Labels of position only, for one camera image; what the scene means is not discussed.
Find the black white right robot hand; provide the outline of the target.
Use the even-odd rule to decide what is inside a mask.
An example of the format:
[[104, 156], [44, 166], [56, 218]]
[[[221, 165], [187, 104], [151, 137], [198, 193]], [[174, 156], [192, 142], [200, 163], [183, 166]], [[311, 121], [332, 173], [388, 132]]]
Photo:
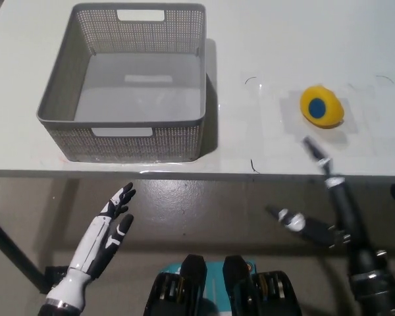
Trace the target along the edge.
[[324, 184], [336, 214], [334, 225], [328, 225], [303, 213], [269, 205], [266, 210], [286, 230], [315, 245], [347, 249], [349, 274], [354, 280], [375, 280], [385, 275], [365, 228], [361, 211], [346, 179], [332, 171], [332, 159], [312, 140], [305, 137], [304, 147], [324, 174]]

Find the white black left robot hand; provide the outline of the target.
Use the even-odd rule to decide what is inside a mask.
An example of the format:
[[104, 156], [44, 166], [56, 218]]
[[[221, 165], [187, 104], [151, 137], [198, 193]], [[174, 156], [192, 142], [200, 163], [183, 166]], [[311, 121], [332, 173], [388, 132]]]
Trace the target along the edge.
[[86, 306], [87, 286], [101, 276], [134, 221], [134, 216], [128, 213], [128, 202], [135, 193], [133, 183], [128, 183], [93, 218], [66, 275], [49, 291], [39, 315], [81, 315]]

